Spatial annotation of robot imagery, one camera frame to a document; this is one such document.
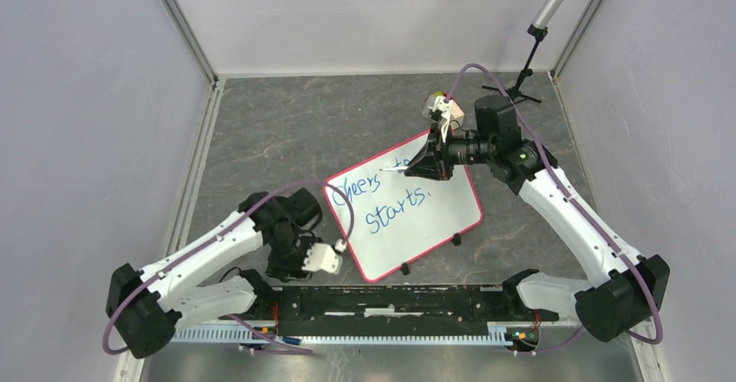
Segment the pink framed whiteboard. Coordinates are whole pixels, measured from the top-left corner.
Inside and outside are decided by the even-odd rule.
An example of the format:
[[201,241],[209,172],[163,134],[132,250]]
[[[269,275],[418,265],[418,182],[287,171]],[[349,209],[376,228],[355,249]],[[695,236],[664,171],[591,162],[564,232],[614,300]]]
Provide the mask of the pink framed whiteboard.
[[377,282],[483,220],[470,173],[448,181],[380,168],[405,166],[425,144],[421,133],[328,178],[323,192],[363,279]]

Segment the blue marker cap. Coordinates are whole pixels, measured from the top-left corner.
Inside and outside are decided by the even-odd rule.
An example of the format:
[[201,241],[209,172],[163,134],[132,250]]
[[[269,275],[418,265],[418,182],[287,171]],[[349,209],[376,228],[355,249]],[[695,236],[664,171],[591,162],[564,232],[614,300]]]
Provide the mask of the blue marker cap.
[[291,338],[291,337],[283,337],[281,341],[290,346],[300,346],[302,343],[300,339]]

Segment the blue whiteboard marker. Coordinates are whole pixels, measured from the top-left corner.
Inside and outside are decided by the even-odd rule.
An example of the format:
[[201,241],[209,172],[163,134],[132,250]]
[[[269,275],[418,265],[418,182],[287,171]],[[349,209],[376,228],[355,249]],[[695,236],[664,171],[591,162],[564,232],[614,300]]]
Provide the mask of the blue whiteboard marker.
[[388,168],[380,168],[379,171],[382,172],[394,172],[394,173],[403,173],[407,169],[406,166],[396,166],[396,167],[388,167]]

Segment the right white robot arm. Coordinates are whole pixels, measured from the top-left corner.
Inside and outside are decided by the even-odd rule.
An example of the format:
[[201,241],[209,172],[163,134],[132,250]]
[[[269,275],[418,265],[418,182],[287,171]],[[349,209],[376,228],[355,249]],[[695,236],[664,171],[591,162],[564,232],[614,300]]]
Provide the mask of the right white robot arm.
[[625,242],[575,190],[556,158],[502,95],[474,103],[476,126],[456,135],[456,103],[430,95],[422,110],[431,121],[426,143],[404,168],[407,177],[447,181],[455,167],[484,164],[493,176],[532,207],[581,265],[574,280],[527,269],[503,282],[501,306],[512,319],[546,310],[577,319],[584,330],[608,342],[627,333],[650,345],[663,339],[660,316],[670,267]]

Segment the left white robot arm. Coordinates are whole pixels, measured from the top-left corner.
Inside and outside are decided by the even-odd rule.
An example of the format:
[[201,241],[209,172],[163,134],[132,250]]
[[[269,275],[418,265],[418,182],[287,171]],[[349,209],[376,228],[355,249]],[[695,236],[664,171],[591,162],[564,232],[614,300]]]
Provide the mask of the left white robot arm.
[[176,333],[205,321],[243,313],[262,319],[273,313],[275,292],[254,269],[215,284],[201,283],[262,247],[270,248],[279,272],[300,269],[307,244],[317,240],[307,225],[322,216],[318,200],[304,187],[289,196],[254,193],[179,251],[139,269],[128,263],[116,268],[108,288],[102,350],[143,359]]

